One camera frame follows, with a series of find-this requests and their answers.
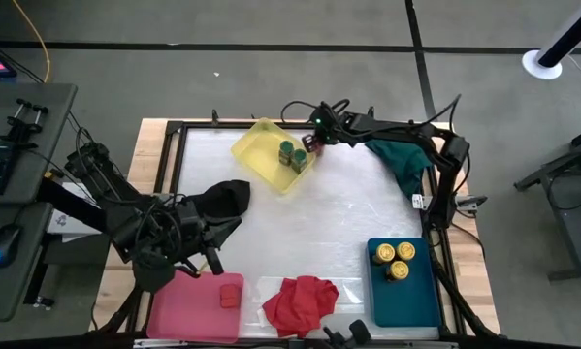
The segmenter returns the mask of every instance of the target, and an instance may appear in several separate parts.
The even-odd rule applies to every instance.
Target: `yellow can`
[[[381,243],[376,247],[376,254],[372,257],[372,260],[376,264],[389,263],[396,257],[396,250],[394,246],[389,243]]]
[[[396,247],[396,252],[398,252],[398,257],[408,262],[415,257],[415,246],[410,242],[401,242],[398,247]]]
[[[387,279],[389,281],[404,280],[408,276],[408,265],[403,261],[396,261],[387,268]]]

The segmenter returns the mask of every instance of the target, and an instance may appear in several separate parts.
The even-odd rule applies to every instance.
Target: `white base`
[[[538,64],[536,57],[539,50],[531,50],[523,55],[523,68],[538,79],[556,79],[562,73],[562,63],[553,68],[545,68]]]

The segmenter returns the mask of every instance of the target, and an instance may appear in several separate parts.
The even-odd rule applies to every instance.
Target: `white label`
[[[421,194],[413,194],[410,200],[413,202],[413,208],[416,209],[424,208],[424,197]]]

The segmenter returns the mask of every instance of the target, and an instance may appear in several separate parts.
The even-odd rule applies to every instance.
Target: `plastic sheet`
[[[371,319],[368,239],[421,237],[419,212],[380,160],[362,144],[328,146],[301,182],[281,195],[232,156],[230,147],[245,131],[189,130],[178,186],[188,195],[223,180],[251,182],[249,210],[219,252],[224,269],[244,276],[240,337],[276,337],[262,303],[284,277],[313,275],[333,281],[340,292],[323,326],[349,335],[348,325],[362,319],[375,339],[437,338],[436,328],[379,328]],[[290,133],[299,139],[307,131]]]

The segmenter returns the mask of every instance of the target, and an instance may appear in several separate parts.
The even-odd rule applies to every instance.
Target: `gray desk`
[[[12,223],[19,209],[20,206],[0,206],[0,227]],[[50,204],[33,204],[18,220],[23,232],[16,259],[7,268],[0,269],[0,321],[10,320],[21,303],[51,211]]]
[[[47,106],[48,117],[41,122],[44,130],[32,136],[30,142],[38,145],[38,153],[50,158],[76,92],[77,88],[71,84],[0,83],[0,134],[6,134],[9,130],[6,116],[16,112],[16,98]],[[30,112],[24,120],[33,122],[34,118],[35,115]],[[0,227],[12,223],[23,205],[34,200],[47,167],[47,161],[38,155],[20,155],[6,193],[0,196]],[[0,269],[0,321],[12,318],[22,302],[21,296],[36,265],[50,212],[50,204],[37,203],[26,207],[20,216],[23,233],[18,242],[16,259],[8,267]]]
[[[32,135],[29,141],[38,145],[34,151],[50,159],[76,93],[77,88],[72,84],[0,83],[0,135],[7,134],[10,130],[6,117],[14,115],[18,109],[16,98],[46,106],[48,115],[43,116],[40,122],[43,131]],[[35,117],[36,113],[30,111],[22,120],[33,122]],[[25,204],[33,201],[47,165],[38,155],[20,154],[8,187],[0,195],[0,204]]]

